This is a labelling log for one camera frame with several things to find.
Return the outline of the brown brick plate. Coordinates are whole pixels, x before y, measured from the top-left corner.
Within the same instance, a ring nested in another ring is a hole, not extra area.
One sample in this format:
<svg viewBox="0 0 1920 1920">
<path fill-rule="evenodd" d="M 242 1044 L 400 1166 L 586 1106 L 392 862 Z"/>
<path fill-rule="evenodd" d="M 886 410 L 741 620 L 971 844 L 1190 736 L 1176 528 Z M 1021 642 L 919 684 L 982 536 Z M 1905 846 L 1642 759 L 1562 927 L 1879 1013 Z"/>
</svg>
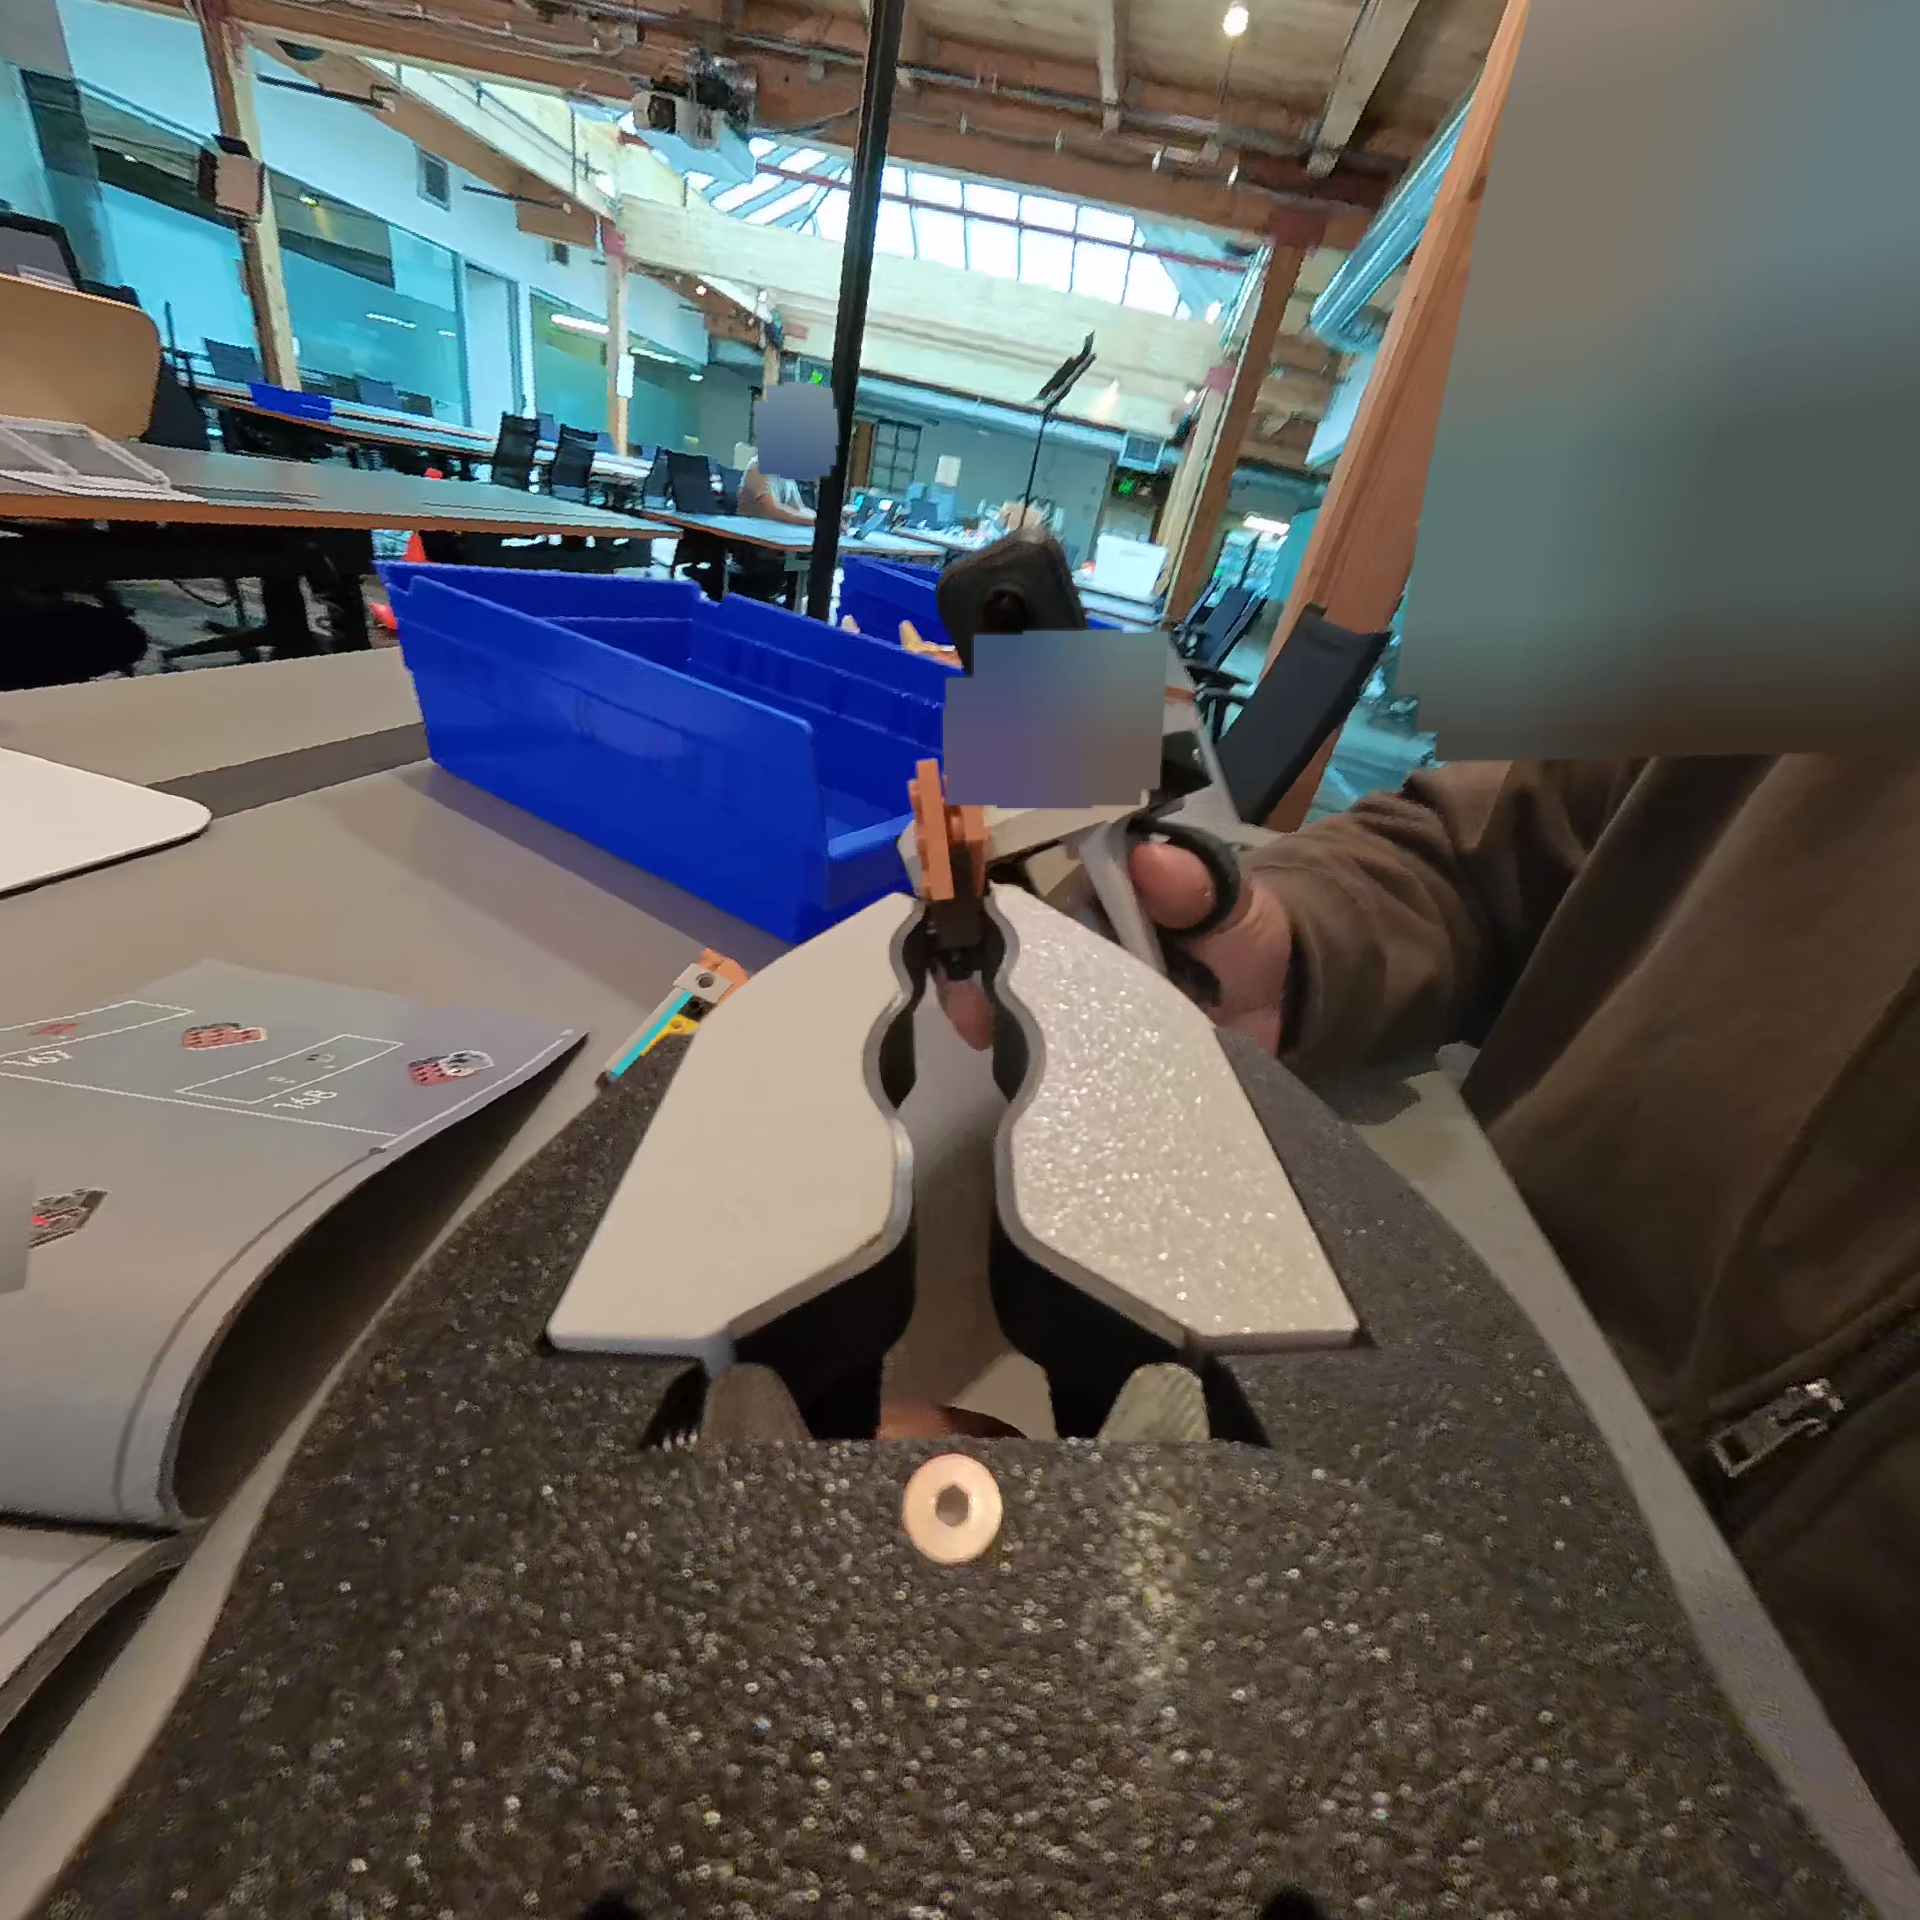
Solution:
<svg viewBox="0 0 1920 1920">
<path fill-rule="evenodd" d="M 910 864 L 919 898 L 931 906 L 977 906 L 989 886 L 993 830 L 989 808 L 946 792 L 942 763 L 922 759 L 909 783 Z"/>
</svg>

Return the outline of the tall black tripod stand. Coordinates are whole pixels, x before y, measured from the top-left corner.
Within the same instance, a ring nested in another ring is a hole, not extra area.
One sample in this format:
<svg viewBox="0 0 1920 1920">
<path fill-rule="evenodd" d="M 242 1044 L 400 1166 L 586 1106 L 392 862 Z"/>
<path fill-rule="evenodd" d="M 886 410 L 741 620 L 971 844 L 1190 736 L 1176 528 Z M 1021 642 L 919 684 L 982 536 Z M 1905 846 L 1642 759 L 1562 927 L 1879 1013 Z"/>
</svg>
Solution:
<svg viewBox="0 0 1920 1920">
<path fill-rule="evenodd" d="M 1088 332 L 1085 343 L 1071 352 L 1056 371 L 1053 371 L 1042 383 L 1038 396 L 1033 398 L 1033 407 L 1038 410 L 1041 422 L 1035 428 L 1035 439 L 1032 447 L 1032 459 L 1027 469 L 1024 492 L 1022 492 L 1022 508 L 1032 508 L 1038 471 L 1041 471 L 1041 452 L 1046 447 L 1046 437 L 1050 431 L 1050 422 L 1056 418 L 1062 407 L 1065 405 L 1072 388 L 1079 380 L 1093 371 L 1097 358 L 1097 333 Z"/>
</svg>

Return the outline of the brown brick model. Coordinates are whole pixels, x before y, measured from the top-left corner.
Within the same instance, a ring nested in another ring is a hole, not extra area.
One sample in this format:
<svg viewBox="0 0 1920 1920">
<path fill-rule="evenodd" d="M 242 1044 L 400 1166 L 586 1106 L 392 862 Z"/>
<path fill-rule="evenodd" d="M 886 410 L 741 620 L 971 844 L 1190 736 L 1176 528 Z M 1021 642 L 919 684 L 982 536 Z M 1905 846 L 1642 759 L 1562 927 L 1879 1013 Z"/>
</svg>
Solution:
<svg viewBox="0 0 1920 1920">
<path fill-rule="evenodd" d="M 699 957 L 677 973 L 658 1005 L 619 1042 L 598 1076 L 610 1087 L 658 1042 L 691 1037 L 729 995 L 745 984 L 750 972 L 721 951 L 705 948 Z"/>
</svg>

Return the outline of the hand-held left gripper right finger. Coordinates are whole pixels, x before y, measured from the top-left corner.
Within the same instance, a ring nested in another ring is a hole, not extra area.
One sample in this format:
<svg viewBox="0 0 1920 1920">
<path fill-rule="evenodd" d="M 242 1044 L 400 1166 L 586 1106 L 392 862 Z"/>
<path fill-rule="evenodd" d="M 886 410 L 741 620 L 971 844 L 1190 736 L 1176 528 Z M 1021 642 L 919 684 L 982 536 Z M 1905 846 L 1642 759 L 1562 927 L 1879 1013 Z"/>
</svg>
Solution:
<svg viewBox="0 0 1920 1920">
<path fill-rule="evenodd" d="M 997 1207 L 1033 1264 L 1192 1354 L 1345 1348 L 1360 1318 L 1211 1019 L 1050 903 L 993 892 L 1024 1047 Z"/>
</svg>

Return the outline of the wooden pillar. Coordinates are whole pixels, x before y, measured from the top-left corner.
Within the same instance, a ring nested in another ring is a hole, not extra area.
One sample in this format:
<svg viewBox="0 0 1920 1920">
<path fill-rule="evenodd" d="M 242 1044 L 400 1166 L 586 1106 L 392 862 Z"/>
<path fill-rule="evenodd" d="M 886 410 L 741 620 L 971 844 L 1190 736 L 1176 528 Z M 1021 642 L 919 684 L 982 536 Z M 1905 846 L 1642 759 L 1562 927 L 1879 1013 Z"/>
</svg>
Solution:
<svg viewBox="0 0 1920 1920">
<path fill-rule="evenodd" d="M 1409 588 L 1481 195 L 1528 18 L 1530 3 L 1504 6 L 1269 647 L 1267 678 L 1289 661 L 1294 630 L 1311 607 L 1343 629 L 1378 634 Z"/>
</svg>

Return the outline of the row of black office chairs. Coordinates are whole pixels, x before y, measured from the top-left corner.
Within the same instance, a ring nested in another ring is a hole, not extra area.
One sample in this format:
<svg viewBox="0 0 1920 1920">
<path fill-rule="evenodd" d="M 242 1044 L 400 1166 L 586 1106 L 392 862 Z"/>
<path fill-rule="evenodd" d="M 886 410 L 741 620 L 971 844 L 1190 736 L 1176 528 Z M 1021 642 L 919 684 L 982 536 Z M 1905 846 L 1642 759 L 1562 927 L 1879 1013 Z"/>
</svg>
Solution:
<svg viewBox="0 0 1920 1920">
<path fill-rule="evenodd" d="M 605 434 L 550 415 L 503 413 L 489 472 L 496 487 L 617 511 L 721 515 L 737 506 L 729 472 L 702 455 L 614 452 Z"/>
</svg>

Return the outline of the person's right hand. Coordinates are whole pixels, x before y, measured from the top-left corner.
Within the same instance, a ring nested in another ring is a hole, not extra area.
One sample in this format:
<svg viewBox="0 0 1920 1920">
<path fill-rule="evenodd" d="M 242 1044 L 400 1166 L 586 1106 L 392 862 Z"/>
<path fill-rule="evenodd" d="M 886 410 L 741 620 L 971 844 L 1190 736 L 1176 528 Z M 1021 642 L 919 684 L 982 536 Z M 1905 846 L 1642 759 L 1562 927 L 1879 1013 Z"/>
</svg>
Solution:
<svg viewBox="0 0 1920 1920">
<path fill-rule="evenodd" d="M 1267 878 L 1239 867 L 1231 908 L 1218 906 L 1209 864 L 1167 839 L 1133 846 L 1137 898 L 1183 965 L 1190 995 L 1209 1016 L 1273 1059 L 1289 1030 L 1289 917 Z"/>
</svg>

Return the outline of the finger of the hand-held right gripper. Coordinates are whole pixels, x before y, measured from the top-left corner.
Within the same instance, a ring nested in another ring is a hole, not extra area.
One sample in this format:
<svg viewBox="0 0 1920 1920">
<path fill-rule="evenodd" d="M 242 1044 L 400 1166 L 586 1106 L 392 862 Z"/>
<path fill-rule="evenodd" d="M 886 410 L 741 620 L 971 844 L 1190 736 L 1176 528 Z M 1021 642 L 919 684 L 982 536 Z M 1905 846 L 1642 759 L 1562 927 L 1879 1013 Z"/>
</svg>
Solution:
<svg viewBox="0 0 1920 1920">
<path fill-rule="evenodd" d="M 984 823 L 989 883 L 1062 890 L 1078 874 L 1086 890 L 1097 890 L 1113 867 L 1120 805 L 985 806 Z"/>
</svg>

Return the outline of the white flat pad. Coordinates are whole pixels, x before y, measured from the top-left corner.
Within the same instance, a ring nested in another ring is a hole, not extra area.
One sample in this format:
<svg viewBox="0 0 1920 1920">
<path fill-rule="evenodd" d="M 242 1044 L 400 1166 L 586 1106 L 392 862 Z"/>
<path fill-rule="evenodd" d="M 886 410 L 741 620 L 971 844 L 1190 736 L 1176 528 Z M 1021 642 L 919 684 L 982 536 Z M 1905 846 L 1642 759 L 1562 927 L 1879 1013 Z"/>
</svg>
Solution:
<svg viewBox="0 0 1920 1920">
<path fill-rule="evenodd" d="M 177 847 L 208 824 L 198 799 L 3 749 L 3 895 Z"/>
</svg>

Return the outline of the ceiling projector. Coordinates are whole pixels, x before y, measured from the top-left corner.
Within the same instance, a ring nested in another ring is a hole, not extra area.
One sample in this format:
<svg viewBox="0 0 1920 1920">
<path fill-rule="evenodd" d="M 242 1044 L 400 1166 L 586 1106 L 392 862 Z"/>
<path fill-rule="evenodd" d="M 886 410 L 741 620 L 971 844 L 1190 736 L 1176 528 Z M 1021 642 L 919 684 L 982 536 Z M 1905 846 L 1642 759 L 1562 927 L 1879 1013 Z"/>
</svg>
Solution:
<svg viewBox="0 0 1920 1920">
<path fill-rule="evenodd" d="M 675 78 L 662 78 L 633 96 L 623 126 L 647 142 L 677 140 L 697 151 L 718 151 L 725 140 L 745 140 L 757 114 L 757 80 L 725 59 L 697 59 Z"/>
</svg>

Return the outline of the clear plastic tray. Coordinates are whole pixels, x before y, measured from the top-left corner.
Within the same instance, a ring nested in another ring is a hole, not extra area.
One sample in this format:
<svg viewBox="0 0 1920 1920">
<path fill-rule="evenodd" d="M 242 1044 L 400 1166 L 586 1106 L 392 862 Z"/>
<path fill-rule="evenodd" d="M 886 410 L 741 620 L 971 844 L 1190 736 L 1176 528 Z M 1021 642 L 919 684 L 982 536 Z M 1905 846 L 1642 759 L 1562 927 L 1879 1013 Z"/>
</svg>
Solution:
<svg viewBox="0 0 1920 1920">
<path fill-rule="evenodd" d="M 80 422 L 3 418 L 5 492 L 170 495 L 167 471 Z"/>
</svg>

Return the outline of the grey instruction booklet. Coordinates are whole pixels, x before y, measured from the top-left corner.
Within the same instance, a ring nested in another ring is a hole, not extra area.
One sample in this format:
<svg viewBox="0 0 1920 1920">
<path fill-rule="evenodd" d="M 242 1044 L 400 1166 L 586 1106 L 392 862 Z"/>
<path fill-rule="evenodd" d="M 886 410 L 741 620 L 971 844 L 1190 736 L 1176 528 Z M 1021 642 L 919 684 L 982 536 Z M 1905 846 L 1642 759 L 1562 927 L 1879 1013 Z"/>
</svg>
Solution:
<svg viewBox="0 0 1920 1920">
<path fill-rule="evenodd" d="M 262 1282 L 584 1042 L 222 963 L 5 1022 L 5 1726 L 185 1558 L 185 1418 Z"/>
</svg>

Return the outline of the black boom pole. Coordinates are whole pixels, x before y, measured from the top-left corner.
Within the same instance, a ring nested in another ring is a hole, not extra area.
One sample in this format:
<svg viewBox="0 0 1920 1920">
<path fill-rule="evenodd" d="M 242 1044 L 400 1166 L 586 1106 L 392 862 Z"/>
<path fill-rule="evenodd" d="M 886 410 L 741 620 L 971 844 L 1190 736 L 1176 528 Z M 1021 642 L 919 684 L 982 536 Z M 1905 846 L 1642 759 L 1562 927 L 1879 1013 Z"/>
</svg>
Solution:
<svg viewBox="0 0 1920 1920">
<path fill-rule="evenodd" d="M 881 215 L 882 170 L 889 156 L 889 131 L 897 99 L 897 64 L 905 28 L 905 3 L 875 3 L 863 96 L 855 127 L 855 156 L 849 180 L 849 229 L 837 290 L 832 335 L 832 466 L 819 482 L 819 506 L 807 558 L 807 615 L 829 620 L 832 586 L 840 567 L 843 511 L 849 506 L 851 455 L 855 431 L 861 357 L 873 286 L 875 230 Z"/>
</svg>

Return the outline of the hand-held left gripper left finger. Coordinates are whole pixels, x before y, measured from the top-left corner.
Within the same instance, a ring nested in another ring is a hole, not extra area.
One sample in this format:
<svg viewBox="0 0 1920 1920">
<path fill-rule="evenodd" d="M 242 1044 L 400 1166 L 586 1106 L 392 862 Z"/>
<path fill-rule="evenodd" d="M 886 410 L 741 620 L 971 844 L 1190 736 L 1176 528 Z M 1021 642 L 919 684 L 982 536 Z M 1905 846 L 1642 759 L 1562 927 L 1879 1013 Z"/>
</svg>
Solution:
<svg viewBox="0 0 1920 1920">
<path fill-rule="evenodd" d="M 909 1237 L 912 895 L 737 987 L 688 1044 L 547 1323 L 565 1354 L 733 1357 Z"/>
</svg>

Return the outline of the silver ventilation duct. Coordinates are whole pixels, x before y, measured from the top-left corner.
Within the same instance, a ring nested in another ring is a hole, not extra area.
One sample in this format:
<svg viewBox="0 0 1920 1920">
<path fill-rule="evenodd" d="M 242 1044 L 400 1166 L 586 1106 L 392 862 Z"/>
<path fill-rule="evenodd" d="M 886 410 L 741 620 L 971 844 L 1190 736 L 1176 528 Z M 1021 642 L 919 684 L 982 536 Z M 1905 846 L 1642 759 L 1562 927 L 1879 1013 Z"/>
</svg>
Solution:
<svg viewBox="0 0 1920 1920">
<path fill-rule="evenodd" d="M 1354 355 L 1383 338 L 1383 327 L 1368 320 L 1368 312 L 1392 274 L 1407 267 L 1421 246 L 1472 108 L 1475 94 L 1471 92 L 1433 132 L 1429 146 L 1366 229 L 1357 248 L 1314 299 L 1307 327 L 1327 347 Z"/>
</svg>

